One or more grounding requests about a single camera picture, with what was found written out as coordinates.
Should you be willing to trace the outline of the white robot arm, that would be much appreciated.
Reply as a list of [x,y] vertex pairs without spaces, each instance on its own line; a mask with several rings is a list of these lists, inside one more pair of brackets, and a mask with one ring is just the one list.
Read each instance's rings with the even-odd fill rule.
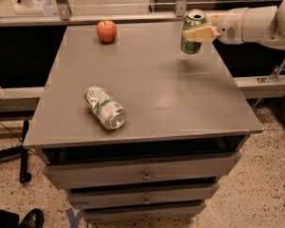
[[285,0],[277,6],[230,9],[206,15],[206,22],[185,30],[189,42],[225,45],[257,43],[267,48],[285,50]]

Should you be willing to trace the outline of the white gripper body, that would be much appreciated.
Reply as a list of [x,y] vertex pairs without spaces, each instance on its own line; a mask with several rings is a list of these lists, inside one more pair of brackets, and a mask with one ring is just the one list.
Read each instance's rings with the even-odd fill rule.
[[242,39],[242,24],[246,8],[230,9],[222,13],[219,19],[211,19],[213,27],[218,28],[218,39],[225,45],[240,45]]

